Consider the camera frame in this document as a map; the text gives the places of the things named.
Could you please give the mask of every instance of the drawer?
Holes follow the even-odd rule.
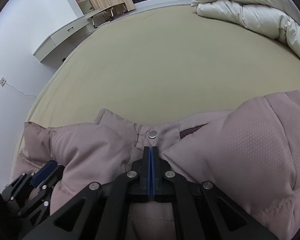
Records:
[[[82,27],[89,24],[89,21],[84,17],[76,19],[75,21],[69,23],[68,25],[62,27],[57,32],[51,35],[51,39],[53,40],[54,44],[58,46],[61,42],[63,42],[66,38],[71,36],[77,30],[80,30]]]

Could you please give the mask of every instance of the metal screw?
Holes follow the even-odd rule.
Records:
[[[127,176],[129,178],[134,178],[137,175],[137,173],[135,171],[128,171]]]
[[[92,182],[89,185],[89,189],[91,189],[91,190],[97,190],[98,188],[99,188],[99,183],[97,183],[97,182]]]
[[[173,171],[167,171],[165,175],[167,178],[173,178],[176,174]]]
[[[205,181],[204,183],[202,183],[202,186],[205,189],[212,189],[213,188],[213,184],[210,181]]]
[[[157,131],[150,131],[149,133],[148,133],[148,137],[150,138],[150,139],[154,139],[154,138],[156,138],[157,137]]]

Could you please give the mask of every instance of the maroon mesh lining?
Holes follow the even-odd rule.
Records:
[[[187,136],[188,134],[194,133],[195,131],[199,130],[202,126],[204,126],[204,124],[181,131],[180,132],[180,139]]]

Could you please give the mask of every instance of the beige bed sheet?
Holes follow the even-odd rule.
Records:
[[[300,90],[300,59],[286,46],[173,6],[97,29],[51,78],[26,121],[92,122],[108,108],[158,124],[288,90]]]

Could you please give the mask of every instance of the white comforter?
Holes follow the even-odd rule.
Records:
[[[300,11],[292,0],[192,0],[198,15],[233,22],[287,44],[300,58]]]

